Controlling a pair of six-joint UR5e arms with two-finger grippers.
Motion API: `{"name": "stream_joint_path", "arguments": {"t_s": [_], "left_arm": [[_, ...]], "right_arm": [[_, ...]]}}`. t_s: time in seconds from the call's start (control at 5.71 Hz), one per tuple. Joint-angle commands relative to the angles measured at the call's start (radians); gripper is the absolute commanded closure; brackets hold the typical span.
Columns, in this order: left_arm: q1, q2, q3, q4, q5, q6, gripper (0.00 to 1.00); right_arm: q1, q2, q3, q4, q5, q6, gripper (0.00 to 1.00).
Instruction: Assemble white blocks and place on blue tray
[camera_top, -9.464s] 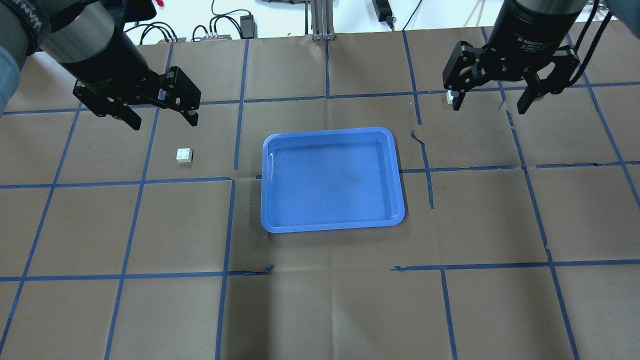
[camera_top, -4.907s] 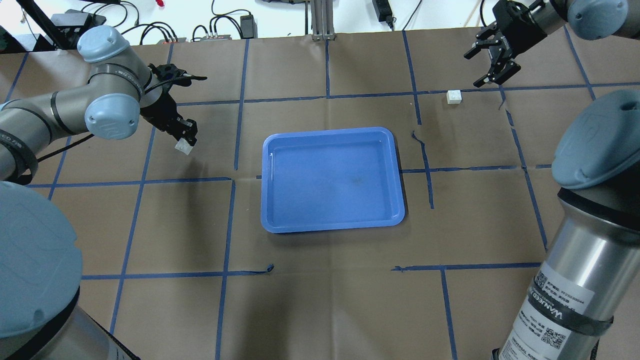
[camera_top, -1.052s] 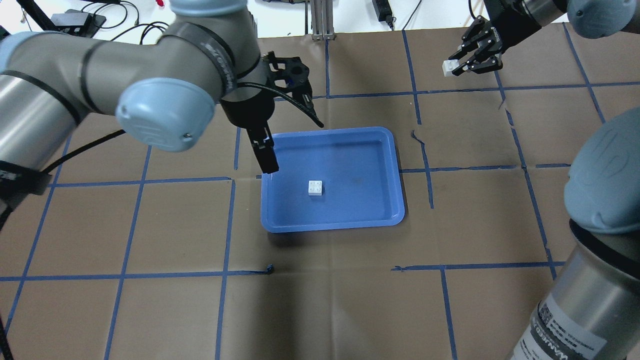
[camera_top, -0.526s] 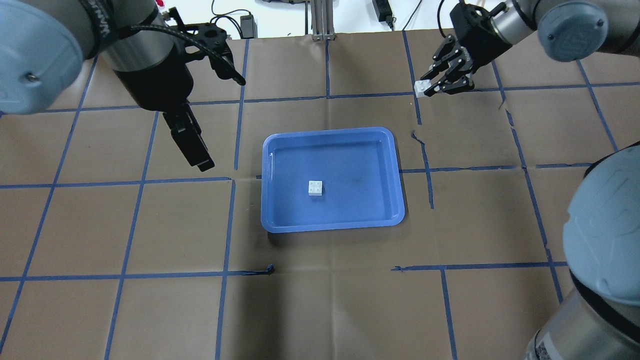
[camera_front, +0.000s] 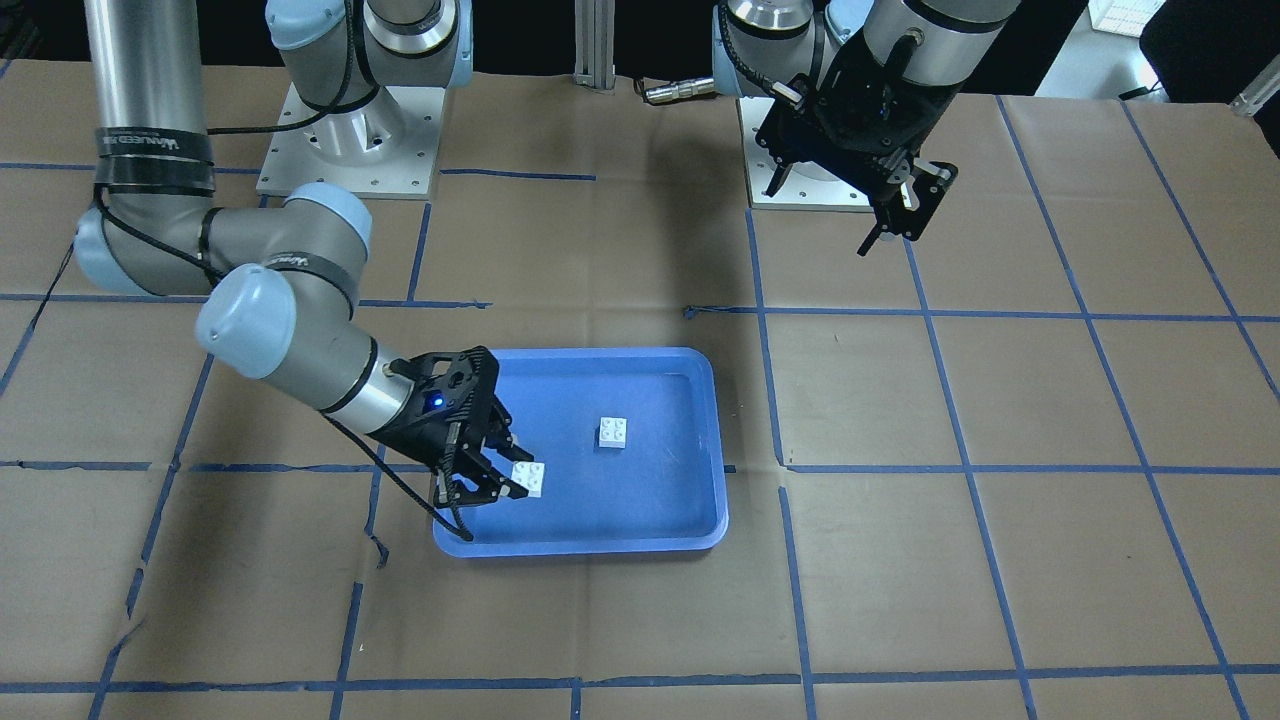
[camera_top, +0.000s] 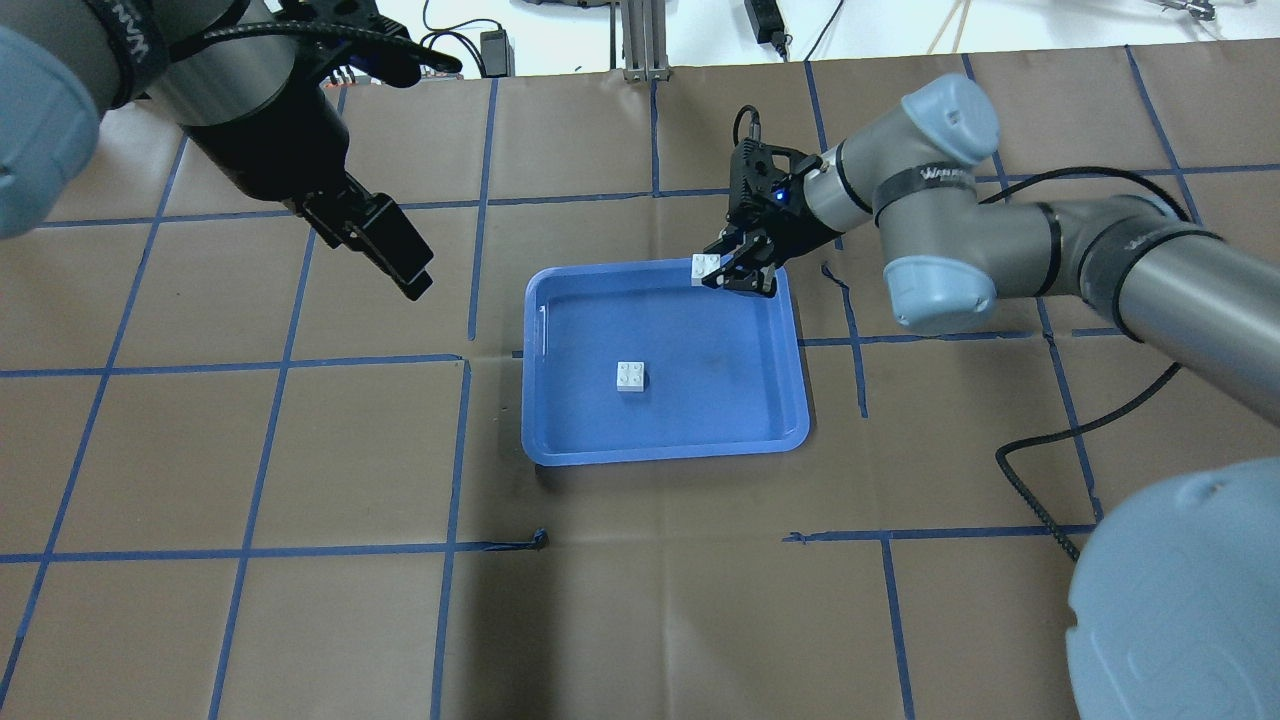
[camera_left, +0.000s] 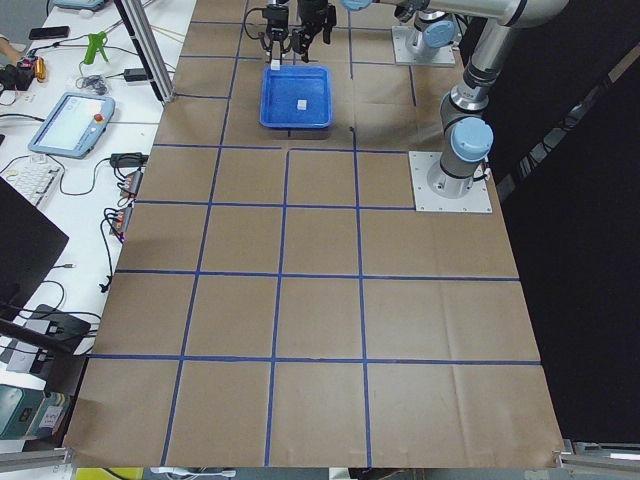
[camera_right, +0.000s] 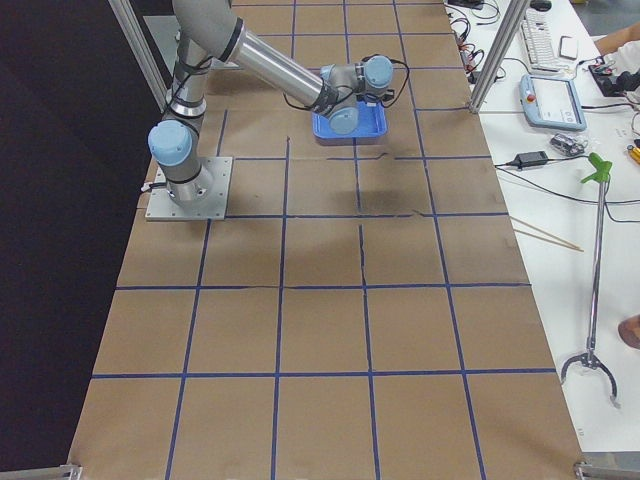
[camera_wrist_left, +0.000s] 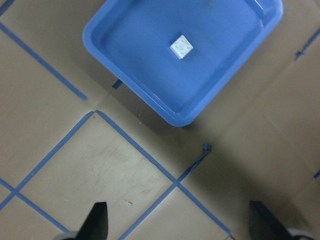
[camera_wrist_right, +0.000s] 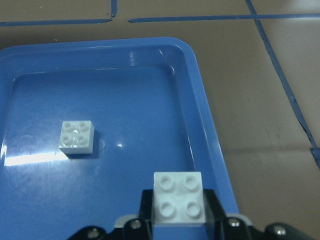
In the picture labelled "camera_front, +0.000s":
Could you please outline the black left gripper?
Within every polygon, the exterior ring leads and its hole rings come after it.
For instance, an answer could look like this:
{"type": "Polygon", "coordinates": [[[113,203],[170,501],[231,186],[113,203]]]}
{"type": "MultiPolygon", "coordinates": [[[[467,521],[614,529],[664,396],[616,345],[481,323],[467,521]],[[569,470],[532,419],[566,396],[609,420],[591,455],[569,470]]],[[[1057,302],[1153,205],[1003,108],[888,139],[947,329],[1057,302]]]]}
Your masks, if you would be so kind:
{"type": "Polygon", "coordinates": [[[859,246],[860,256],[886,234],[918,240],[957,178],[952,163],[919,156],[957,91],[908,79],[923,46],[897,40],[879,60],[865,41],[847,41],[823,77],[800,73],[774,91],[756,135],[777,163],[768,195],[794,163],[812,159],[867,196],[876,225],[859,246]]]}

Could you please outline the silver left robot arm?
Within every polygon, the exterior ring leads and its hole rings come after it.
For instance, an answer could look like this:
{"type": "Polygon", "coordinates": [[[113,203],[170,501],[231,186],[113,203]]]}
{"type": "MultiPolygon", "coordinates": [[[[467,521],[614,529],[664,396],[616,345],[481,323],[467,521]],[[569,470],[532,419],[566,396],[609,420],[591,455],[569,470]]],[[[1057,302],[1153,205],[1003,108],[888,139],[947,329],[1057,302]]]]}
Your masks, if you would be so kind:
{"type": "Polygon", "coordinates": [[[755,133],[774,165],[765,193],[813,163],[867,197],[858,249],[914,241],[957,178],[920,150],[1012,17],[1015,1],[719,1],[718,94],[768,97],[755,133]]]}

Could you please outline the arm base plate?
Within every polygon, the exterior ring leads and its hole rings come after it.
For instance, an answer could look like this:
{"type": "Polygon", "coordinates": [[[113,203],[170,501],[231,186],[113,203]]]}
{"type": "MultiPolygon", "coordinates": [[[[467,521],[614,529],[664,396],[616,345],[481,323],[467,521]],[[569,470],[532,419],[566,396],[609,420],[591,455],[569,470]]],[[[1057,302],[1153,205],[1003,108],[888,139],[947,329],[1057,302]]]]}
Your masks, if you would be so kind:
{"type": "Polygon", "coordinates": [[[756,141],[768,113],[771,97],[737,100],[742,131],[744,167],[748,176],[750,205],[756,209],[790,211],[872,211],[869,199],[855,186],[812,159],[796,161],[773,195],[767,190],[774,178],[777,163],[769,149],[756,141]]]}
{"type": "Polygon", "coordinates": [[[353,111],[275,133],[256,190],[285,197],[301,184],[338,184],[361,199],[426,201],[445,110],[443,88],[384,87],[353,111]]]}

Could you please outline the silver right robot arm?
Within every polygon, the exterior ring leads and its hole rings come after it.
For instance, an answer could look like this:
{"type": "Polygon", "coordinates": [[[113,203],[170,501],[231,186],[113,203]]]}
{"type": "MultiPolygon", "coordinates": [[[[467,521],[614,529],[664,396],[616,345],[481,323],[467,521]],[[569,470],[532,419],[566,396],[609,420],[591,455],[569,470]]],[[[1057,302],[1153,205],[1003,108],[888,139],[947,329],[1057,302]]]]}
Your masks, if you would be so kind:
{"type": "Polygon", "coordinates": [[[116,293],[204,297],[207,352],[421,462],[436,478],[430,510],[539,496],[541,464],[515,442],[488,348],[407,359],[355,324],[372,234],[360,199],[312,182],[279,208],[214,205],[195,3],[84,13],[100,126],[81,270],[116,293]]]}

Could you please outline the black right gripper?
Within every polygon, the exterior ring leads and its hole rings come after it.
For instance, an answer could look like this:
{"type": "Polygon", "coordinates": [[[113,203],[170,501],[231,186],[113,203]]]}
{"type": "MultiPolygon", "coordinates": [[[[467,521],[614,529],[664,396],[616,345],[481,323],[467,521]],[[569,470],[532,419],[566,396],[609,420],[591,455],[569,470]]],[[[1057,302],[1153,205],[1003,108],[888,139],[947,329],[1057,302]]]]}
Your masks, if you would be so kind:
{"type": "Polygon", "coordinates": [[[527,498],[530,491],[492,469],[485,448],[512,462],[535,462],[509,429],[513,419],[497,397],[500,364],[485,346],[456,354],[431,352],[397,359],[388,373],[412,383],[404,406],[375,441],[428,468],[442,470],[454,450],[456,471],[480,471],[475,478],[454,473],[435,479],[431,501],[436,509],[472,507],[499,498],[527,498]]]}

